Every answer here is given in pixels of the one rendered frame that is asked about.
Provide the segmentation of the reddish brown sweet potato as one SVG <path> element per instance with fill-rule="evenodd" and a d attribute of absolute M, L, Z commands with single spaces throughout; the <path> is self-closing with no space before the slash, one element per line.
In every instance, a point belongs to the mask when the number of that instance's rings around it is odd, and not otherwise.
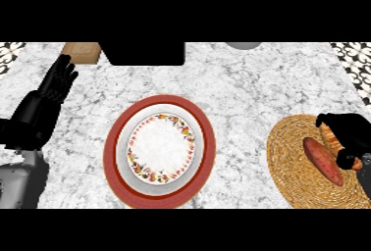
<path fill-rule="evenodd" d="M 343 186 L 343 177 L 328 148 L 312 137 L 303 139 L 303 148 L 307 159 L 317 168 L 328 181 Z"/>

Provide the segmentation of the red rimmed floral plate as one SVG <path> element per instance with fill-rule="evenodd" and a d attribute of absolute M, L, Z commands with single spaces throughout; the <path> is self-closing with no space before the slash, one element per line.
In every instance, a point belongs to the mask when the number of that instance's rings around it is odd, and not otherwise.
<path fill-rule="evenodd" d="M 105 174 L 116 198 L 133 208 L 176 208 L 202 188 L 215 139 L 195 104 L 174 95 L 137 101 L 116 118 L 105 145 Z"/>

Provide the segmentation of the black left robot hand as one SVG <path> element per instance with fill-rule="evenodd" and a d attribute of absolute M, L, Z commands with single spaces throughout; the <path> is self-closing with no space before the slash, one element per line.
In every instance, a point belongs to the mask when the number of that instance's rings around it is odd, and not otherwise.
<path fill-rule="evenodd" d="M 51 136 L 72 82 L 78 76 L 71 56 L 60 54 L 38 89 L 32 90 L 11 115 L 0 119 L 0 144 L 11 150 L 38 150 Z"/>

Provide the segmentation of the round woven straw placemat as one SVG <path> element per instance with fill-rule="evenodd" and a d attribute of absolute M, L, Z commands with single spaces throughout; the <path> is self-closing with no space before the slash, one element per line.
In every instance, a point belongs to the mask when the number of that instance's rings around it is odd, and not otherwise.
<path fill-rule="evenodd" d="M 266 162 L 280 195 L 294 208 L 371 209 L 356 171 L 340 171 L 343 186 L 337 186 L 306 157 L 303 139 L 323 142 L 314 123 L 312 115 L 288 116 L 269 133 Z"/>

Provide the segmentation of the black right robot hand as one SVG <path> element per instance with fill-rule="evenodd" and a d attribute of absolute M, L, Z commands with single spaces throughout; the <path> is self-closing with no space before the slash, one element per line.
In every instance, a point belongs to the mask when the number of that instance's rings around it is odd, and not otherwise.
<path fill-rule="evenodd" d="M 335 158 L 337 166 L 351 170 L 354 158 L 360 159 L 362 166 L 371 163 L 371 123 L 354 113 L 319 114 L 316 127 L 326 124 L 343 146 Z"/>

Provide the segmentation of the black appliance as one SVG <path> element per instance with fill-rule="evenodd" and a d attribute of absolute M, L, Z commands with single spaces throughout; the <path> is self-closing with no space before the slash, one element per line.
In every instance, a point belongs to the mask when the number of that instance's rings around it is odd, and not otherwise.
<path fill-rule="evenodd" d="M 183 42 L 100 42 L 113 66 L 181 66 L 186 61 Z"/>

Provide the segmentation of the brown wooden block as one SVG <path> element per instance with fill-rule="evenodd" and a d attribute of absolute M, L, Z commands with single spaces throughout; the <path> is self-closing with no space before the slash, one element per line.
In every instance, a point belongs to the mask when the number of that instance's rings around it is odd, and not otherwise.
<path fill-rule="evenodd" d="M 71 57 L 72 64 L 94 65 L 99 62 L 102 48 L 97 42 L 66 42 L 60 53 Z"/>

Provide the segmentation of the grey round object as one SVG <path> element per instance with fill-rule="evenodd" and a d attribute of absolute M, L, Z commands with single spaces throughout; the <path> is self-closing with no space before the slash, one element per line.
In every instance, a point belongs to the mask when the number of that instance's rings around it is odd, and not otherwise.
<path fill-rule="evenodd" d="M 238 50 L 251 50 L 260 46 L 260 42 L 226 42 Z"/>

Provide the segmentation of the golden brown croissant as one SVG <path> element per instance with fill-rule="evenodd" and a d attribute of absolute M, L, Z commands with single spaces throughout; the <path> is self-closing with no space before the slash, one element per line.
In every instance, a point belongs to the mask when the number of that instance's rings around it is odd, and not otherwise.
<path fill-rule="evenodd" d="M 343 146 L 334 136 L 334 133 L 331 131 L 331 128 L 326 126 L 326 124 L 320 124 L 320 136 L 325 143 L 326 148 L 329 149 L 334 156 L 337 156 L 338 151 L 343 149 Z M 362 169 L 362 162 L 359 158 L 354 158 L 351 169 L 354 171 L 359 171 Z"/>

